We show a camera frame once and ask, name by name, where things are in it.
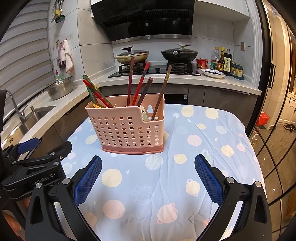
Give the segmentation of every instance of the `gas stove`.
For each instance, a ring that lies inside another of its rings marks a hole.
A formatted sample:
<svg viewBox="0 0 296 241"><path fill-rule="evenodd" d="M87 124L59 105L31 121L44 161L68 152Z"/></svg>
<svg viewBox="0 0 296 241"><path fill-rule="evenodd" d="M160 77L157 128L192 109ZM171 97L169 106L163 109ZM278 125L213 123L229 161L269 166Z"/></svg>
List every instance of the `gas stove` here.
<svg viewBox="0 0 296 241"><path fill-rule="evenodd" d="M170 74L201 76L196 69L192 68L191 63L171 63L171 62L168 62L167 65L150 65L146 75L166 74L169 65L172 65L172 70ZM145 62L135 64L133 67L133 75L141 75L143 73L144 66L145 66ZM118 67L118 72L108 76L108 78L129 76L129 70L130 70L130 65L120 65Z"/></svg>

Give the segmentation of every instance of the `plate of food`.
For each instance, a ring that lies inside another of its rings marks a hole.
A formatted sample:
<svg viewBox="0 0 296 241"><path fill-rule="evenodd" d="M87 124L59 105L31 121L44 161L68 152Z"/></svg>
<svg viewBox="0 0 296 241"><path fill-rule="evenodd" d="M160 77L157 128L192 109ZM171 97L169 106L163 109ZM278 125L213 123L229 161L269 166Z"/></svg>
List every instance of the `plate of food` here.
<svg viewBox="0 0 296 241"><path fill-rule="evenodd" d="M203 74L212 78L223 78L225 76L224 73L213 69L202 69L201 71Z"/></svg>

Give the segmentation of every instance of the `table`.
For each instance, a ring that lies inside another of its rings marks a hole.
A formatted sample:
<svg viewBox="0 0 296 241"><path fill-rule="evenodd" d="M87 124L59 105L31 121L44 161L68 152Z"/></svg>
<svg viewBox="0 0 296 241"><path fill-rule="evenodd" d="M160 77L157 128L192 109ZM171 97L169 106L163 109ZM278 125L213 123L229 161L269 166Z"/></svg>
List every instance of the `table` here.
<svg viewBox="0 0 296 241"><path fill-rule="evenodd" d="M69 138L72 152L62 160L67 177L94 155L102 159L102 171L79 205L102 241L196 240L218 208L194 168L200 153L225 177L246 184L258 180L265 190L245 127L233 114L165 104L164 129L164 151L149 155L102 151L89 118ZM239 202L223 238L231 234L241 206ZM59 204L56 207L66 234L73 238Z"/></svg>

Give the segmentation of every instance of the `screw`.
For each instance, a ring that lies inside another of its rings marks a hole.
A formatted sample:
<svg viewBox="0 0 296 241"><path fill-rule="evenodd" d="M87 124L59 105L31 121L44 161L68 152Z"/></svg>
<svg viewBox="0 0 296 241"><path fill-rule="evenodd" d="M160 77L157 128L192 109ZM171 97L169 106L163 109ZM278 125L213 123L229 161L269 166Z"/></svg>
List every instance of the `screw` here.
<svg viewBox="0 0 296 241"><path fill-rule="evenodd" d="M41 186L42 186L42 183L37 183L37 184L35 185L36 188L41 188Z"/></svg>
<svg viewBox="0 0 296 241"><path fill-rule="evenodd" d="M226 180L228 183L234 183L234 179L232 177L228 177Z"/></svg>
<svg viewBox="0 0 296 241"><path fill-rule="evenodd" d="M255 182L255 185L256 185L257 187L261 187L261 186L262 186L261 182L259 182L259 181L256 181L256 182Z"/></svg>
<svg viewBox="0 0 296 241"><path fill-rule="evenodd" d="M68 184L69 182L70 182L70 179L69 179L69 178L65 178L65 179L62 181L63 184Z"/></svg>

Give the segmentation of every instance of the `pink plastic basket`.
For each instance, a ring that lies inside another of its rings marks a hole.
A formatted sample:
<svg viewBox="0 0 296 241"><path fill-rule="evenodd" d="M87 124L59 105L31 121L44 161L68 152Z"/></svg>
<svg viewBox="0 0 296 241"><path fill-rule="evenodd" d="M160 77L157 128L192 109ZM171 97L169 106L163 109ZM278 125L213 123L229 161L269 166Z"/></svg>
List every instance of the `pink plastic basket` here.
<svg viewBox="0 0 296 241"><path fill-rule="evenodd" d="M158 96L146 94L141 104L148 117L152 117ZM163 151L164 96L155 120L148 122L143 121L140 107L126 106L127 95L110 96L107 99L116 107L97 109L92 102L85 107L103 151L119 154L152 154Z"/></svg>

